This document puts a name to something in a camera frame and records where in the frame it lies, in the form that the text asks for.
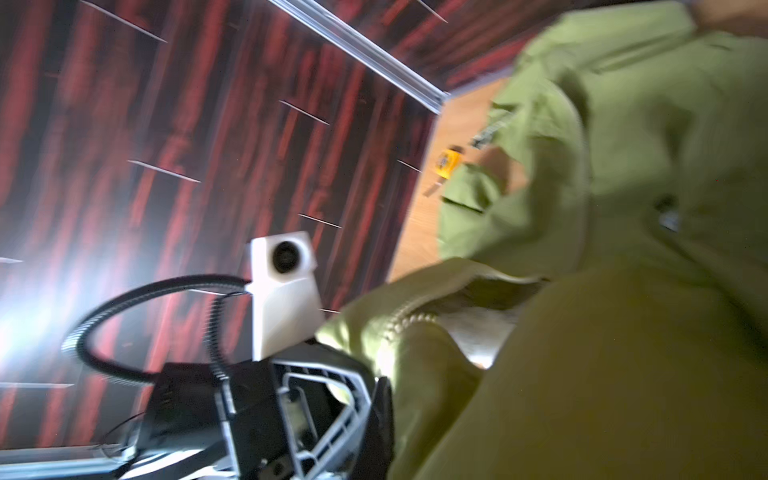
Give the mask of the green Snoopy zip jacket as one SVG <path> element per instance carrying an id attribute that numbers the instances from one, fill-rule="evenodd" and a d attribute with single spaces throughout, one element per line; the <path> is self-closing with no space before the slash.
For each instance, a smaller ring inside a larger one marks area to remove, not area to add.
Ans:
<path id="1" fill-rule="evenodd" d="M 393 388 L 390 479 L 767 475 L 767 5 L 565 14 L 517 56 L 437 264 L 318 339 Z"/>

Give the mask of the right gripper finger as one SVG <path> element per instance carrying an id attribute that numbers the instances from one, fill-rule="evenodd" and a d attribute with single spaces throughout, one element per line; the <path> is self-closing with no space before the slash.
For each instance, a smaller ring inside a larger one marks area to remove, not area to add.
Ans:
<path id="1" fill-rule="evenodd" d="M 349 479 L 386 479 L 393 456 L 392 387 L 387 377 L 380 377 L 376 382 L 365 432 Z"/>

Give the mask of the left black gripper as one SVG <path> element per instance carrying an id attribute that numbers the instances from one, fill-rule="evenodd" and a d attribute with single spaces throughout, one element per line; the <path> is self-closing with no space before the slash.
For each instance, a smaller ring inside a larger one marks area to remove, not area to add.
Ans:
<path id="1" fill-rule="evenodd" d="M 258 362 L 170 363 L 156 376 L 134 447 L 137 479 L 349 479 L 376 379 L 301 343 Z"/>

